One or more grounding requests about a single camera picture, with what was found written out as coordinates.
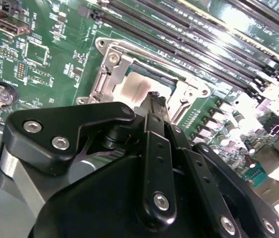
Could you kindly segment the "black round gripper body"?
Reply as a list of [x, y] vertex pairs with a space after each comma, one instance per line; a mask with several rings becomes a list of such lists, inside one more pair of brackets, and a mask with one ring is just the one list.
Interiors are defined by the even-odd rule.
[[138, 218], [139, 159], [112, 162], [54, 194], [41, 209], [31, 238], [213, 238], [185, 175], [173, 172], [177, 218], [153, 232]]

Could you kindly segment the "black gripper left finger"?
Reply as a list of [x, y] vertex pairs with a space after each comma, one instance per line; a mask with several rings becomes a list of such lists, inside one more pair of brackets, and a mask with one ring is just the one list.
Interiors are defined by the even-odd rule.
[[144, 225], [177, 218], [166, 100], [149, 92], [121, 102], [17, 111], [5, 124], [0, 172], [38, 217], [57, 192], [104, 166], [139, 159], [136, 213]]

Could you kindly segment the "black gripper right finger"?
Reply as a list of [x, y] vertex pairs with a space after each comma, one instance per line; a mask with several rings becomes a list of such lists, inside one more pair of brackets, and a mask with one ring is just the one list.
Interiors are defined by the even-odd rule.
[[279, 215], [208, 145], [190, 146], [179, 127], [167, 124], [172, 165], [178, 170], [180, 237], [279, 238]]

